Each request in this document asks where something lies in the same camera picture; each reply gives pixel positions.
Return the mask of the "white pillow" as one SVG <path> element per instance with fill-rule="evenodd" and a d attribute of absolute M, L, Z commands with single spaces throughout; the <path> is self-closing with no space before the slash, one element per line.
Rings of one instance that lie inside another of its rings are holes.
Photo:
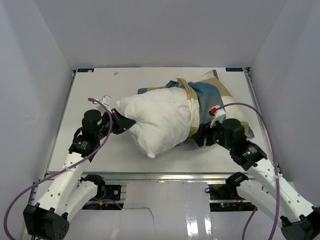
<path fill-rule="evenodd" d="M 190 133 L 191 112 L 183 88 L 151 90 L 125 97 L 116 105 L 121 115 L 135 121 L 128 131 L 150 159 L 184 142 Z"/>

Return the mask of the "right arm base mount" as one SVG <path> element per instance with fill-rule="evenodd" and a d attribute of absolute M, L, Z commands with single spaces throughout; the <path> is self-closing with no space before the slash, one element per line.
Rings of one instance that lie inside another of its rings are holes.
<path fill-rule="evenodd" d="M 205 193 L 209 196 L 212 213 L 251 212 L 255 206 L 248 200 L 237 196 L 226 184 L 226 177 L 207 180 Z"/>

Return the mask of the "blue tan white pillowcase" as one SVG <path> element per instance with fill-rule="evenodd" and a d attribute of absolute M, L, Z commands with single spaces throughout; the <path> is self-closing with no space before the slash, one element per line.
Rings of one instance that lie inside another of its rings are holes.
<path fill-rule="evenodd" d="M 176 78 L 164 86 L 140 88 L 137 93 L 144 94 L 164 88 L 183 88 L 186 91 L 186 99 L 191 113 L 189 137 L 198 131 L 200 124 L 212 120 L 212 116 L 209 114 L 212 107 L 235 102 L 232 94 L 220 82 L 216 70 L 207 72 L 195 81 L 187 82 L 183 78 Z"/>

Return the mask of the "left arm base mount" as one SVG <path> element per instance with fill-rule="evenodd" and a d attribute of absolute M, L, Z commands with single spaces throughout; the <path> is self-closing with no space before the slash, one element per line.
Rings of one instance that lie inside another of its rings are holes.
<path fill-rule="evenodd" d="M 97 174 L 89 174 L 81 177 L 80 182 L 89 181 L 97 185 L 97 194 L 89 200 L 89 204 L 85 205 L 83 210 L 121 210 L 123 204 L 119 203 L 118 207 L 112 201 L 121 200 L 122 186 L 116 184 L 106 184 L 105 179 Z"/>

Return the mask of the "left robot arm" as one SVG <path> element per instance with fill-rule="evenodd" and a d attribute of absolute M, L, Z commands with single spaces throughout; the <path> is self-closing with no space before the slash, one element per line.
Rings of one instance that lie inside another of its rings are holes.
<path fill-rule="evenodd" d="M 82 177 L 82 174 L 110 134 L 119 135 L 135 123 L 115 109 L 105 113 L 92 109 L 84 113 L 60 174 L 53 176 L 53 182 L 36 204 L 28 204 L 23 211 L 29 235 L 42 240 L 64 239 L 77 212 L 89 200 L 105 196 L 102 176 Z"/>

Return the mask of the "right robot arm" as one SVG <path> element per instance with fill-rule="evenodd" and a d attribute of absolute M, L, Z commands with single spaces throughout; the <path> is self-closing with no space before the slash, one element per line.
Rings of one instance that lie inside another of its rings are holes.
<path fill-rule="evenodd" d="M 303 198 L 280 174 L 266 153 L 247 140 L 245 128 L 237 119 L 206 123 L 192 138 L 199 147 L 218 144 L 231 159 L 264 187 L 256 186 L 245 174 L 236 172 L 225 181 L 226 195 L 250 201 L 273 220 L 281 221 L 287 240 L 313 240 L 320 234 L 320 209 Z"/>

